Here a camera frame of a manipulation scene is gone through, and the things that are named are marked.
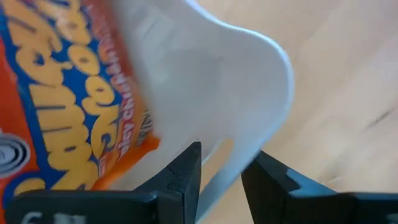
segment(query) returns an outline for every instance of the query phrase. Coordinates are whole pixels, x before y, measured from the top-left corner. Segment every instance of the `wood grain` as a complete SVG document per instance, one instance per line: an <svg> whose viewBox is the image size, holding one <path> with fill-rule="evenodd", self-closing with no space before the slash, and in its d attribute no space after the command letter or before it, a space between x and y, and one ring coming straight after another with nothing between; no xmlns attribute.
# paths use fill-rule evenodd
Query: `wood grain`
<svg viewBox="0 0 398 224"><path fill-rule="evenodd" d="M398 1L198 2L290 55L295 101L267 153L338 191L398 192ZM243 193L238 182L207 222L250 223Z"/></svg>

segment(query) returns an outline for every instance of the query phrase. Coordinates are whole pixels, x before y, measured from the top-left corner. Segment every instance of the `black holder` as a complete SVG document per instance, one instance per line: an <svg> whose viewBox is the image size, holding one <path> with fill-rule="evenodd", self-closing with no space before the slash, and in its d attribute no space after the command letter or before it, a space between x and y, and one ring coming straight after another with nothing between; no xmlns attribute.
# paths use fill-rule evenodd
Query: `black holder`
<svg viewBox="0 0 398 224"><path fill-rule="evenodd" d="M6 209L8 224L193 224L201 145L193 143L133 191L36 190ZM255 224L398 224L397 194L338 194L261 152L242 174Z"/></svg>

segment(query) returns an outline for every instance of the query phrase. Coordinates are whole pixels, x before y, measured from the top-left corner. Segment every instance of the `logo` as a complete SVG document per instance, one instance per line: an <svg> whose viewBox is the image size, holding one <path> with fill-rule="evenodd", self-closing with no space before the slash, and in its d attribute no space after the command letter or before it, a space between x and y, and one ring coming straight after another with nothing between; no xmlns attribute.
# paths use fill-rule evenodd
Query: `logo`
<svg viewBox="0 0 398 224"><path fill-rule="evenodd" d="M0 134L0 178L20 171L30 159L30 149L24 140L13 134Z"/></svg>

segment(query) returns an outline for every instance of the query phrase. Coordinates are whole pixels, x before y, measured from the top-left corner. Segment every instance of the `white plastic scoop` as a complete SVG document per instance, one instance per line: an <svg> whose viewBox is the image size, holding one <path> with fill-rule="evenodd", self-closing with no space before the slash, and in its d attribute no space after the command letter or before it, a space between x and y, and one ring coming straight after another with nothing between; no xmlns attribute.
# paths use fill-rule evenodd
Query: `white plastic scoop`
<svg viewBox="0 0 398 224"><path fill-rule="evenodd" d="M200 195L200 220L286 118L294 85L289 59L273 40L225 24L193 1L113 6L162 139L114 187L145 182L193 141L202 142L205 161L231 138L227 163Z"/></svg>

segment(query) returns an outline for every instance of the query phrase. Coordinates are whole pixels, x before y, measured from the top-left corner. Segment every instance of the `orange snack bag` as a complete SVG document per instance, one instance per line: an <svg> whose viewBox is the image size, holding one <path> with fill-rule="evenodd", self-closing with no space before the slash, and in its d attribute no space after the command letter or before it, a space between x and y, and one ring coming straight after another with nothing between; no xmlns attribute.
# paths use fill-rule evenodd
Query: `orange snack bag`
<svg viewBox="0 0 398 224"><path fill-rule="evenodd" d="M159 145L103 1L1 0L0 194L106 189Z"/></svg>

